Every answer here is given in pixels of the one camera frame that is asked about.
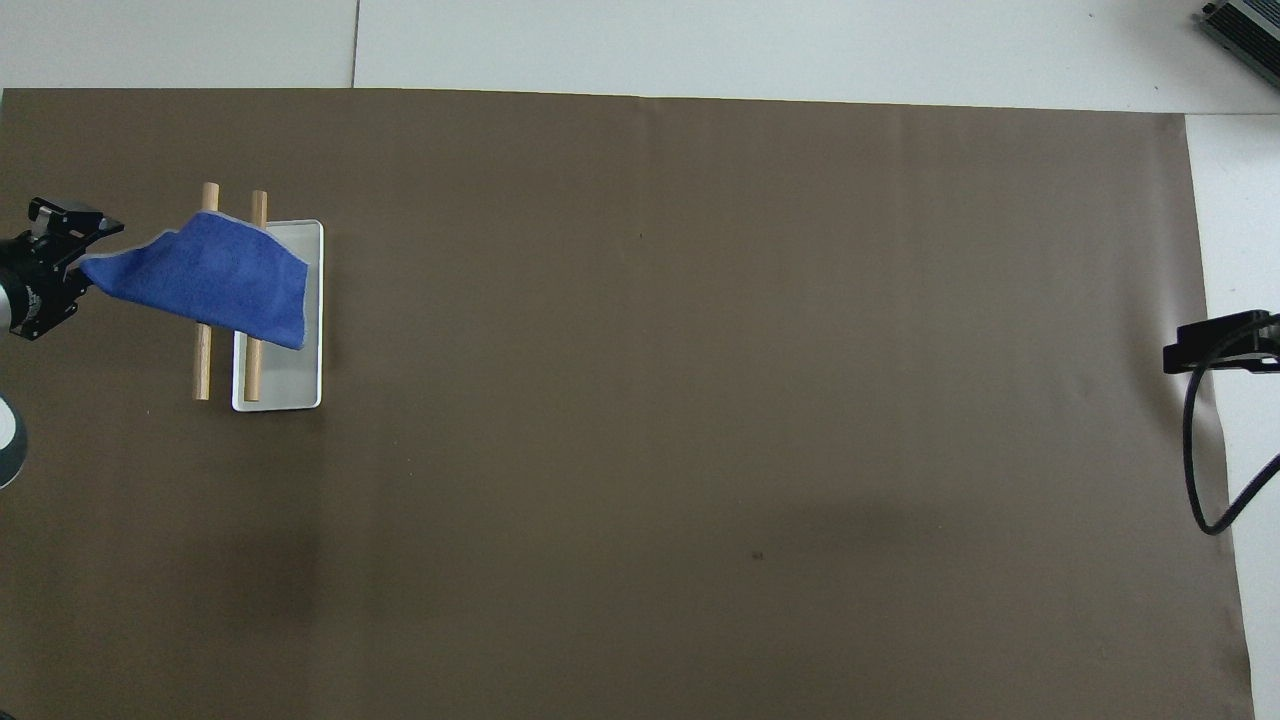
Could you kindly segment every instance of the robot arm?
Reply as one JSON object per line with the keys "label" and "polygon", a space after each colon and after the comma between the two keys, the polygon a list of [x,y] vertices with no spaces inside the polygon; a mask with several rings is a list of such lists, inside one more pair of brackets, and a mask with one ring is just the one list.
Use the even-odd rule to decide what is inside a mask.
{"label": "robot arm", "polygon": [[41,197],[27,208],[31,229],[0,241],[0,325],[36,340],[76,314],[90,282],[69,265],[124,225],[78,202]]}

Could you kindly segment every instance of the blue towel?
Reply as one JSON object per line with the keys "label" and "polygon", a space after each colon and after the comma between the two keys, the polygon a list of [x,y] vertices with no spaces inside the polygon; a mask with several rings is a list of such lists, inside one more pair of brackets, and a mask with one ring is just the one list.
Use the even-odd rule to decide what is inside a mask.
{"label": "blue towel", "polygon": [[81,269],[111,297],[302,347],[307,264],[221,213],[196,213],[134,250],[86,256]]}

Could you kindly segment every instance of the white tray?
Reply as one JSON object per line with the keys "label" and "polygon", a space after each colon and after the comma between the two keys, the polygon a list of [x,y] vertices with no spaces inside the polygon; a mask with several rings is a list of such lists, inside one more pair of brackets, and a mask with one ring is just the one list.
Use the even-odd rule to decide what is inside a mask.
{"label": "white tray", "polygon": [[320,405],[324,225],[319,220],[278,220],[266,223],[266,232],[307,264],[307,293],[303,300],[307,334],[302,350],[262,343],[262,389],[257,402],[248,402],[244,400],[244,345],[248,336],[237,332],[232,364],[232,407],[241,413],[308,410]]}

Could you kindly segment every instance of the white floor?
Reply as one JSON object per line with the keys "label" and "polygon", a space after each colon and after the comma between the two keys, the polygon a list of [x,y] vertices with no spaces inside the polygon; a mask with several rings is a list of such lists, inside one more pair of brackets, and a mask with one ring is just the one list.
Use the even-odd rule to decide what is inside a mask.
{"label": "white floor", "polygon": [[[5,0],[0,87],[448,87],[1188,113],[1208,310],[1280,310],[1280,92],[1193,29],[1199,4]],[[1266,402],[1280,386],[1225,373],[1216,382],[1238,491],[1280,450],[1280,404]],[[1179,478],[1170,486],[1180,492]],[[1280,720],[1280,488],[1258,496],[1234,537],[1257,717]]]}

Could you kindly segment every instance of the wooden dowel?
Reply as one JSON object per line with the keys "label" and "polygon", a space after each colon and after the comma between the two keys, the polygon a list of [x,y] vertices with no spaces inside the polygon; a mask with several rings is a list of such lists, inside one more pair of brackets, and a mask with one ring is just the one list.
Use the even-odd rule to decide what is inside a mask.
{"label": "wooden dowel", "polygon": [[[252,222],[266,229],[266,192],[253,191]],[[244,342],[244,401],[257,402],[262,396],[262,341],[251,337]]]}
{"label": "wooden dowel", "polygon": [[[200,191],[200,209],[218,210],[218,183],[206,182]],[[196,323],[196,363],[191,386],[191,397],[209,400],[209,365],[214,355],[214,328]]]}

